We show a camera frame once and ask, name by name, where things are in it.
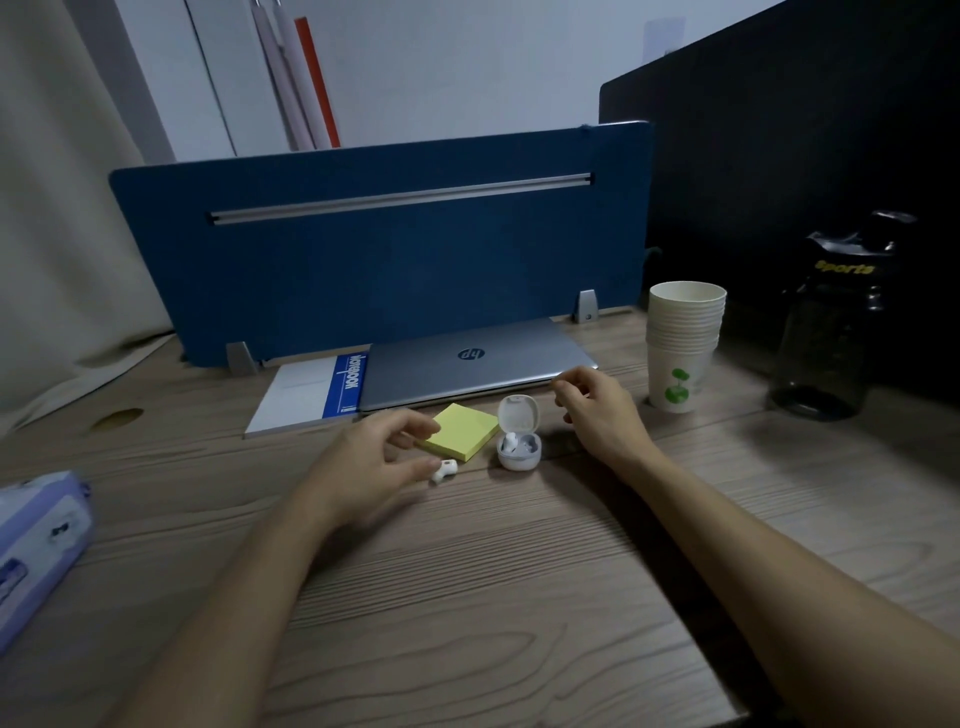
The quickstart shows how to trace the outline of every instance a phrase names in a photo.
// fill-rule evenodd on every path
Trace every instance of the earbud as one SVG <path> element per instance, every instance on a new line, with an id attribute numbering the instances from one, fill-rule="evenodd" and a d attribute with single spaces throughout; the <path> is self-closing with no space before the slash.
<path id="1" fill-rule="evenodd" d="M 443 480 L 445 477 L 447 477 L 448 475 L 455 475 L 455 474 L 457 474 L 457 461 L 444 460 L 440 464 L 440 469 L 430 476 L 430 480 L 433 481 L 434 485 L 440 485 L 440 481 Z"/>
<path id="2" fill-rule="evenodd" d="M 516 433 L 515 433 L 515 432 L 508 432 L 508 433 L 507 433 L 506 435 L 504 435 L 504 437 L 503 437 L 503 448 L 502 448 L 503 451 L 504 451 L 504 452 L 508 452 L 508 453 L 509 453 L 509 452 L 515 452 L 515 451 L 516 451 L 517 442 L 518 442 L 518 440 L 517 440 L 517 438 L 516 438 Z"/>

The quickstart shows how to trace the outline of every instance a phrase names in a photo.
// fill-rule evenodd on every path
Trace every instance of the person's left hand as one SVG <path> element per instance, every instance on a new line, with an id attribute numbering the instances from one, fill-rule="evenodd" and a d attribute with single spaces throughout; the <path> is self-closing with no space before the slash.
<path id="1" fill-rule="evenodd" d="M 373 511 L 404 486 L 426 480 L 439 457 L 388 462 L 387 443 L 412 448 L 440 431 L 433 419 L 410 409 L 377 412 L 344 429 L 310 467 L 298 486 L 310 503 L 342 525 Z"/>

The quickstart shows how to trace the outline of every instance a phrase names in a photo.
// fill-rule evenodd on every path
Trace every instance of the curtain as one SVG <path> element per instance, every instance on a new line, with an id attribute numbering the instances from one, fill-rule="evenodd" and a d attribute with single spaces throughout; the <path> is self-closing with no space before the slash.
<path id="1" fill-rule="evenodd" d="M 2 437 L 171 326 L 107 182 L 142 160 L 60 0 L 0 3 L 0 79 Z"/>

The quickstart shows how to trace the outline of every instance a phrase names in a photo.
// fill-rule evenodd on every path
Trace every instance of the laptop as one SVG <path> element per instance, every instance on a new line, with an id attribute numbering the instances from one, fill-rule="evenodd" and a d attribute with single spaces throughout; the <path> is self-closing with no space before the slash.
<path id="1" fill-rule="evenodd" d="M 550 319 L 374 344 L 359 410 L 520 389 L 581 364 L 597 366 Z"/>

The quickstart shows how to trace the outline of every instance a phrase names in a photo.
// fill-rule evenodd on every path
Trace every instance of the person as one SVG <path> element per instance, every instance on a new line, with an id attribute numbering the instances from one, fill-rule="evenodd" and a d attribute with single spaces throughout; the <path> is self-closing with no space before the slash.
<path id="1" fill-rule="evenodd" d="M 809 726 L 960 725 L 960 643 L 871 591 L 670 461 L 616 380 L 552 387 L 580 442 L 636 490 Z M 345 428 L 261 522 L 207 602 L 108 716 L 109 728 L 252 726 L 300 585 L 324 538 L 440 465 L 388 462 L 437 424 L 407 409 Z"/>

